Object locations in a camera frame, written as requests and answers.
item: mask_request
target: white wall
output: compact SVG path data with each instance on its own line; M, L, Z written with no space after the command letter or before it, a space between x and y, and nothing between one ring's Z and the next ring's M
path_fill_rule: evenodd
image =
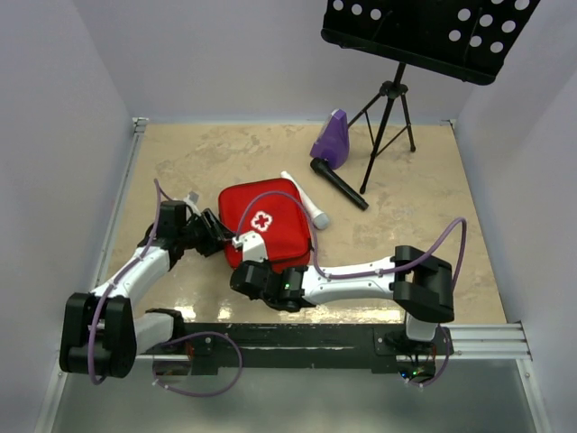
M392 60L323 41L326 0L74 1L131 114L156 121L324 121L394 77ZM456 118L472 89L416 68L405 82L416 123Z
M87 290L131 119L70 0L0 4L0 431L30 432Z
M575 431L577 4L541 2L457 138L509 321L522 320L557 433Z

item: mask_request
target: red first aid kit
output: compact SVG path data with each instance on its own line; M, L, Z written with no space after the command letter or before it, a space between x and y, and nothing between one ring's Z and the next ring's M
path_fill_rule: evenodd
M218 196L218 211L223 224L236 232L251 201L268 191L285 192L301 203L298 189L290 180L270 179L235 185L223 189ZM253 230L262 236L275 272L308 264L312 245L307 218L290 198L270 194L259 199L247 214L241 229L241 234ZM243 259L243 252L231 244L224 247L224 255L233 268L238 267Z

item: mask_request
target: white cross logo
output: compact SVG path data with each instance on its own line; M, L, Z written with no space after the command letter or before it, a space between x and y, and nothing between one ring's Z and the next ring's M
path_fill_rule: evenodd
M251 220L251 226L259 232L266 232L272 224L272 216L259 210Z

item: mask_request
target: beige tabletop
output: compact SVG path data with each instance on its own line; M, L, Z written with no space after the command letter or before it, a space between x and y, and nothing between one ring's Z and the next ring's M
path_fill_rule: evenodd
M483 242L459 152L449 126L414 126L417 152L405 134L375 162L362 212L310 169L309 152L319 124L152 124L148 126L130 186L109 274L132 255L151 223L153 179L173 198L193 190L198 206L217 214L217 198L228 186L277 178L286 170L331 219L319 232L320 263L365 263L392 255L409 244L426 250L455 217L469 223L465 260L454 294L456 323L505 323L499 293ZM391 126L384 140L398 128ZM339 176L360 187L371 152L368 129L350 131L351 152ZM454 263L460 231L436 256ZM194 251L136 306L180 310L186 320L224 322L369 323L399 322L403 312L392 301L347 300L299 313L278 312L229 288L231 268L222 253L204 258Z

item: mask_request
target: black cylinder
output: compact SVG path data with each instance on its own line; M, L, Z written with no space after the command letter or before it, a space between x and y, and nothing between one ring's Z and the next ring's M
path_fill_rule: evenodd
M323 160L322 158L313 158L310 162L310 167L316 174L331 182L331 184L341 191L345 197L351 200L356 207L361 210L366 210L367 207L369 207L369 203L364 201L364 199L357 194L357 191L349 187L348 183L339 178L339 176L331 170L326 160Z

